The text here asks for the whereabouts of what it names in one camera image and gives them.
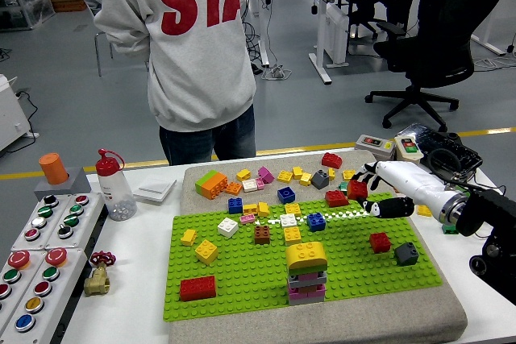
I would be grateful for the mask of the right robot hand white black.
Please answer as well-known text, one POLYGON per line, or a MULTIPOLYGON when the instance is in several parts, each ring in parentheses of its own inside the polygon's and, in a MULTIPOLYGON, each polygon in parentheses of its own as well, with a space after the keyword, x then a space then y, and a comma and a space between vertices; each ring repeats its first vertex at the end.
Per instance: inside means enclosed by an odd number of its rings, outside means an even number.
POLYGON ((444 183, 434 175, 421 169, 417 164, 405 161, 379 161, 364 164, 352 177, 352 180, 368 181, 376 177, 377 183, 383 180, 398 192, 409 197, 416 205, 426 205, 435 219, 445 223, 441 218, 442 210, 456 195, 455 191, 446 191, 444 183))

